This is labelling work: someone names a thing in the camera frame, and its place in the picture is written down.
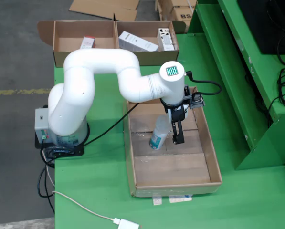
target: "white cable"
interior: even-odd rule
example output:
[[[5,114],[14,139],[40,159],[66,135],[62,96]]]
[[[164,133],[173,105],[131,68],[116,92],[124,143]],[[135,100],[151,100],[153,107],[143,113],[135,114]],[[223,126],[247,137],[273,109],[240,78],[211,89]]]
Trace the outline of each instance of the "white cable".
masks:
[[[191,3],[189,2],[189,0],[187,0],[187,3],[189,4],[190,10],[193,13],[193,9],[192,9],[192,6],[191,6]]]
[[[45,153],[44,153],[43,151],[42,151],[42,156],[43,156],[45,162],[47,162],[47,159],[46,159],[46,157],[45,157]],[[49,169],[48,169],[48,166],[47,166],[47,165],[46,165],[46,169],[47,169],[48,177],[49,177],[49,179],[50,179],[52,185],[55,187],[54,182],[53,182],[52,179],[51,179],[51,176],[50,176]]]
[[[86,211],[96,215],[96,216],[99,216],[99,217],[102,217],[102,218],[105,218],[105,219],[109,219],[111,221],[114,221],[114,219],[110,218],[110,217],[106,217],[106,216],[102,216],[102,215],[99,215],[91,210],[89,210],[88,208],[85,208],[83,205],[79,204],[78,202],[76,202],[74,199],[70,198],[69,196],[66,196],[65,194],[61,193],[61,192],[57,192],[57,191],[52,191],[52,193],[57,193],[57,194],[60,194],[62,195],[63,197],[66,197],[68,200],[72,201],[73,203],[77,204],[78,206],[80,206],[81,208],[85,209]]]

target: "white product box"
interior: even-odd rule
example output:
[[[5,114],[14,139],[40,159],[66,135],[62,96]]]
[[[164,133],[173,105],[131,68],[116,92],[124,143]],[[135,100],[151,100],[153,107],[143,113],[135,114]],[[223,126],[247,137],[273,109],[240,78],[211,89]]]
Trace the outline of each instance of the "white product box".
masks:
[[[148,42],[126,31],[123,31],[123,33],[119,36],[119,46],[121,49],[126,49],[132,52],[154,52],[158,50],[158,45]]]
[[[161,51],[174,51],[174,45],[168,28],[159,28],[157,34],[159,49]]]
[[[95,38],[84,36],[80,49],[91,49],[95,47]]]

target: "white robotic arm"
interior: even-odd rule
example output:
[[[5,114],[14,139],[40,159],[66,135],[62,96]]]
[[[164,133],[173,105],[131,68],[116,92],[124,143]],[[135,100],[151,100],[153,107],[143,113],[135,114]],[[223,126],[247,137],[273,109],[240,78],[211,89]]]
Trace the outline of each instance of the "white robotic arm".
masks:
[[[185,70],[178,62],[167,62],[159,73],[141,76],[137,57],[121,49],[81,49],[64,62],[64,83],[51,90],[48,101],[49,128],[58,136],[74,134],[84,122],[95,95],[94,74],[116,73],[121,95],[141,103],[161,98],[176,105],[183,100]]]

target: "blue label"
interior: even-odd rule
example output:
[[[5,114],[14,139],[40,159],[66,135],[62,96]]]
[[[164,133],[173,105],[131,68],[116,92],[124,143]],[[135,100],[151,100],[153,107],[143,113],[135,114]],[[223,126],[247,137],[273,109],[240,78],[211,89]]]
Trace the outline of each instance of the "blue label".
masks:
[[[154,133],[151,137],[150,140],[150,147],[152,147],[153,149],[157,149],[159,146],[159,143],[161,141],[161,137],[157,137]]]

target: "yellow floor line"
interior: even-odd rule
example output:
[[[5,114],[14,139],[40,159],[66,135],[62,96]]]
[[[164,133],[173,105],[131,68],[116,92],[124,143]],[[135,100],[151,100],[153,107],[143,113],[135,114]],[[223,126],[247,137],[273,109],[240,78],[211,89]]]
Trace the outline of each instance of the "yellow floor line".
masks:
[[[13,94],[48,94],[51,88],[41,89],[20,89],[20,90],[0,90],[0,95],[13,95]]]

